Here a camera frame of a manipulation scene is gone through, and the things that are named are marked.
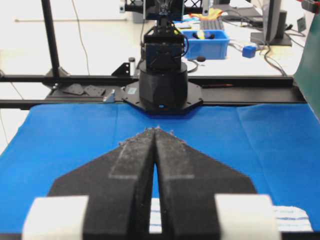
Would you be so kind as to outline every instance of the white tape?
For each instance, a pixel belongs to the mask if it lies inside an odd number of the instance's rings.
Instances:
[[[221,240],[281,240],[268,195],[216,194]]]
[[[38,197],[25,219],[22,240],[82,240],[88,196]]]

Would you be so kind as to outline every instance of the blue box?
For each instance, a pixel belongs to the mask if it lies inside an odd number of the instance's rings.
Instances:
[[[196,59],[199,56],[204,56],[206,59],[225,59],[227,56],[227,48],[229,37],[223,30],[203,30],[206,38],[214,34],[214,39],[196,39],[192,36],[197,31],[186,30],[182,33],[189,40],[189,50],[185,57],[187,59]]]
[[[245,46],[242,49],[242,56],[251,59],[256,56],[256,51],[257,48],[255,46]]]

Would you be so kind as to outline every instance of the computer monitor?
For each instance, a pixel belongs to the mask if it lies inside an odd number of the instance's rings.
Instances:
[[[292,46],[291,39],[285,35],[287,12],[280,7],[281,0],[263,0],[263,32],[251,33],[251,42]]]

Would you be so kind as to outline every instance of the octagonal mounting plate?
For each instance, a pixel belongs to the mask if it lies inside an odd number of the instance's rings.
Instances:
[[[123,90],[122,100],[137,108],[140,108],[150,114],[183,114],[194,107],[200,106],[203,103],[202,88],[194,83],[188,82],[188,97],[185,104],[180,109],[168,109],[154,107],[152,109],[147,108],[139,97],[139,82],[136,81],[127,85]]]

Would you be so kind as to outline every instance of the keyboard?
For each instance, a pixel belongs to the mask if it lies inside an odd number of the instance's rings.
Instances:
[[[225,30],[224,23],[222,22],[221,17],[218,17],[216,20],[202,20],[200,22],[201,30]]]

